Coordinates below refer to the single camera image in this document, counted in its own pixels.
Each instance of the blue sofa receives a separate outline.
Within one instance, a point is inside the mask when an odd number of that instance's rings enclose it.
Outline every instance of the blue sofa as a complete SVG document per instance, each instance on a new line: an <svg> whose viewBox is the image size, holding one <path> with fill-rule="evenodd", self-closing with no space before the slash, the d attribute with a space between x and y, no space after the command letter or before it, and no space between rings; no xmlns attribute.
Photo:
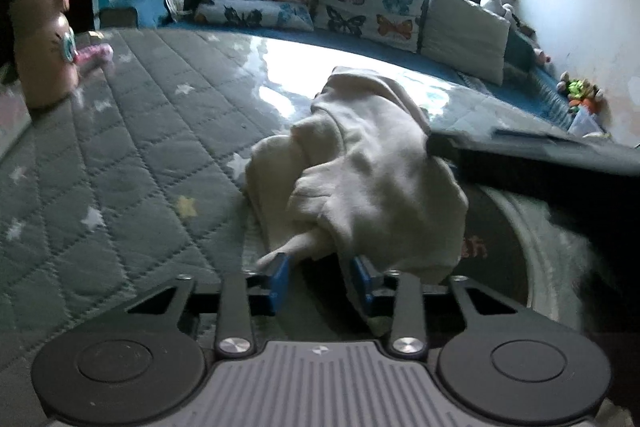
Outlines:
<svg viewBox="0 0 640 427"><path fill-rule="evenodd" d="M199 2L200 0L185 0L185 9L195 10ZM423 55L319 28L313 32L305 32L275 28L225 28L198 24L190 19L172 22L164 0L116 0L104 11L107 10L134 10L139 28L171 27L203 30L214 27L219 31L244 32L256 36L314 44L365 55L455 84L468 85L465 75ZM504 58L512 72L520 73L507 74L501 86L487 83L486 89L499 100L560 127L568 128L571 118L567 115L566 100L556 93L556 81L546 71L535 65L533 48L519 32L510 30Z"/></svg>

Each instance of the plain white cushion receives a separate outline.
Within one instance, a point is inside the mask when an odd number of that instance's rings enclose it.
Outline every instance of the plain white cushion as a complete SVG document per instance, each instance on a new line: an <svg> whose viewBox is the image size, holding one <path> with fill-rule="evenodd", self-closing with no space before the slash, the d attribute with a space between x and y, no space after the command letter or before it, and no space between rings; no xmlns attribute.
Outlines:
<svg viewBox="0 0 640 427"><path fill-rule="evenodd" d="M502 85L509 22L470 0L429 0L420 53Z"/></svg>

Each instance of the white plush toy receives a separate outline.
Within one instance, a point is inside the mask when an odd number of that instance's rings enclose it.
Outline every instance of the white plush toy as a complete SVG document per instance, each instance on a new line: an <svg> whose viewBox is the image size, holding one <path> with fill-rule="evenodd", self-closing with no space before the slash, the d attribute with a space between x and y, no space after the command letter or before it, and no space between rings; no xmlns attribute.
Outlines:
<svg viewBox="0 0 640 427"><path fill-rule="evenodd" d="M513 6L502 4L502 0L480 0L480 6L500 17L507 19L511 25L515 24L513 19Z"/></svg>

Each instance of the quilted tablecloth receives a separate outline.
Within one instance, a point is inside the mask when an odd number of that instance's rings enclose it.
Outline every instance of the quilted tablecloth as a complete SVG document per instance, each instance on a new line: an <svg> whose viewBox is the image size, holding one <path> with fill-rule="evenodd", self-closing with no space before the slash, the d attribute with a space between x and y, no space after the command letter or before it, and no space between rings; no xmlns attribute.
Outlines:
<svg viewBox="0 0 640 427"><path fill-rule="evenodd" d="M335 50L183 30L104 37L113 68L36 116L0 162L2 427L44 419L29 367L48 339L177 274L217 280L260 255L241 192L250 147L306 116L334 66L397 78L435 127L560 132L465 87ZM546 226L531 208L526 219Z"/></svg>

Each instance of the toy eye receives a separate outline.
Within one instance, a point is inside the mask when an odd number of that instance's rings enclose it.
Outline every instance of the toy eye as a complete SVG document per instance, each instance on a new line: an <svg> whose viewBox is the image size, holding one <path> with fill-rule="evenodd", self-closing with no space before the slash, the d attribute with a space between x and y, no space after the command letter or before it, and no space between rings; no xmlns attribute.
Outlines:
<svg viewBox="0 0 640 427"><path fill-rule="evenodd" d="M74 36L74 31L69 28L69 32L62 35L62 39L60 39L60 47L62 51L62 58L69 63L74 61L74 57L76 56L76 37Z"/></svg>

